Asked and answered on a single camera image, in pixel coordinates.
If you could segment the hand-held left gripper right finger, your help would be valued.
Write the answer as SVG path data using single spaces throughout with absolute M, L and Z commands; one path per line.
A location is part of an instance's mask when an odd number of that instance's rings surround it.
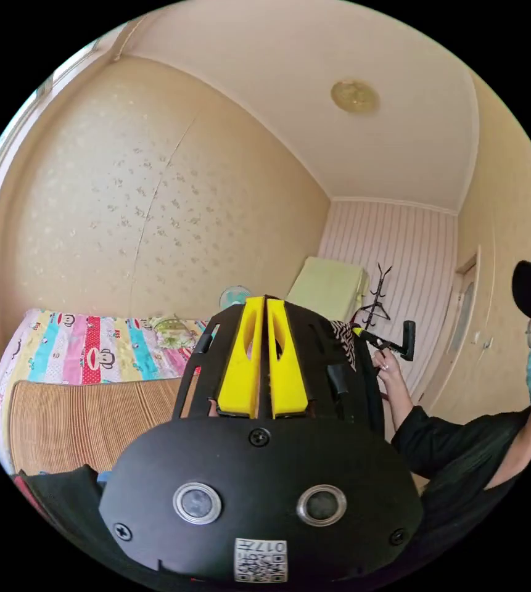
M 304 416 L 309 401 L 284 301 L 266 300 L 266 320 L 272 415 Z

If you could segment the person's right hand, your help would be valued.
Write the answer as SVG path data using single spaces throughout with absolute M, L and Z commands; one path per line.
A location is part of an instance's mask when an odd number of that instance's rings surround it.
M 383 348 L 377 350 L 373 354 L 373 366 L 377 369 L 387 398 L 390 398 L 405 388 L 405 381 L 400 365 L 391 349 Z

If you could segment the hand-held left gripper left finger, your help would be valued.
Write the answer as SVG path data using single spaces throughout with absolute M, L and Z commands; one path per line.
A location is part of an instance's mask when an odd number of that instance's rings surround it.
M 238 328 L 218 392 L 220 413 L 257 417 L 265 297 L 250 297 Z

